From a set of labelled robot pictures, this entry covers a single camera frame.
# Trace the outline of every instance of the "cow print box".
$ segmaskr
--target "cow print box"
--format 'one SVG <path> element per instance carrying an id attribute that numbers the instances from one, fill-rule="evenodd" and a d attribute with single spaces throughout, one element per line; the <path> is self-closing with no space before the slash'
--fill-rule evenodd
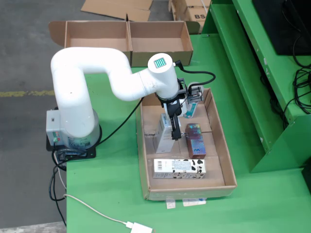
<path id="1" fill-rule="evenodd" d="M 204 159 L 154 159 L 154 178 L 202 179 Z"/>

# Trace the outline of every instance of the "robotic arm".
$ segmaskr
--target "robotic arm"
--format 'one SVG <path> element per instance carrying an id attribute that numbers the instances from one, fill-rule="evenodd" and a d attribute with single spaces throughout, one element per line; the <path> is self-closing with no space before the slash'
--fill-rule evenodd
<path id="1" fill-rule="evenodd" d="M 47 111 L 47 148 L 88 149 L 100 136 L 85 74 L 106 73 L 114 95 L 133 101 L 156 93 L 171 120 L 172 139 L 181 138 L 177 116 L 187 111 L 187 91 L 177 79 L 175 63 L 165 53 L 148 61 L 148 68 L 132 73 L 127 57 L 110 48 L 73 47 L 60 50 L 51 61 L 58 110 Z"/>
<path id="2" fill-rule="evenodd" d="M 176 97 L 179 83 L 172 58 L 154 55 L 148 68 L 132 74 L 127 57 L 110 48 L 67 48 L 51 61 L 60 120 L 68 135 L 83 138 L 92 133 L 95 117 L 84 74 L 106 73 L 114 95 L 124 101 L 157 93 L 163 100 Z"/>

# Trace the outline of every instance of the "white box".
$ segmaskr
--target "white box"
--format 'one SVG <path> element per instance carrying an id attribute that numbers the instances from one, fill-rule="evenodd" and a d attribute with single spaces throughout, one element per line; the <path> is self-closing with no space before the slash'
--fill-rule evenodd
<path id="1" fill-rule="evenodd" d="M 172 140 L 171 120 L 166 117 L 165 113 L 162 113 L 160 116 L 160 121 L 158 123 L 153 142 L 156 154 L 170 153 L 173 148 L 175 140 Z"/>
<path id="2" fill-rule="evenodd" d="M 204 159 L 154 159 L 154 178 L 202 179 Z"/>

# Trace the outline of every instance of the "black monitor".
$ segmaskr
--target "black monitor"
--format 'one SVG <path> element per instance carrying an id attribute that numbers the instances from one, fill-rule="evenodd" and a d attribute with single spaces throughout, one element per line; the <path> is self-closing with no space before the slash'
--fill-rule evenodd
<path id="1" fill-rule="evenodd" d="M 311 55 L 311 0 L 253 0 L 254 7 L 279 55 Z M 288 23 L 290 21 L 301 32 Z"/>
<path id="2" fill-rule="evenodd" d="M 302 37 L 311 48 L 311 1 L 286 0 L 285 7 L 293 17 L 294 24 L 301 31 Z"/>

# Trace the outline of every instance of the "usb cable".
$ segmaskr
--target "usb cable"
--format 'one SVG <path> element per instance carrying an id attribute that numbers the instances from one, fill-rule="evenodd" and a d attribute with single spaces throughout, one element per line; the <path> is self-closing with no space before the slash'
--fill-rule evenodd
<path id="1" fill-rule="evenodd" d="M 78 201 L 78 202 L 80 202 L 81 204 L 85 205 L 87 208 L 89 208 L 89 209 L 91 209 L 92 211 L 98 213 L 100 216 L 103 216 L 103 217 L 108 218 L 108 219 L 110 219 L 110 220 L 112 220 L 112 221 L 115 221 L 115 222 L 119 222 L 119 223 L 124 224 L 127 228 L 132 229 L 132 230 L 131 230 L 131 233 L 152 233 L 152 232 L 153 232 L 153 229 L 152 229 L 152 228 L 146 227 L 146 226 L 141 225 L 141 224 L 139 224 L 139 223 L 136 223 L 136 222 L 134 222 L 134 223 L 132 223 L 132 222 L 123 222 L 123 221 L 120 221 L 120 220 L 111 218 L 111 217 L 109 217 L 109 216 L 107 216 L 107 215 L 104 215 L 104 214 L 102 214 L 101 212 L 95 210 L 93 207 L 91 207 L 91 206 L 89 206 L 88 204 L 86 204 L 84 201 L 82 201 L 82 200 L 80 200 L 80 199 L 78 199 L 78 198 L 76 198 L 76 197 L 74 197 L 74 196 L 72 196 L 72 195 L 64 194 L 64 197 L 65 197 L 65 198 L 66 198 L 66 197 L 70 197 L 70 198 L 72 198 L 72 199 L 75 199 L 76 201 Z"/>

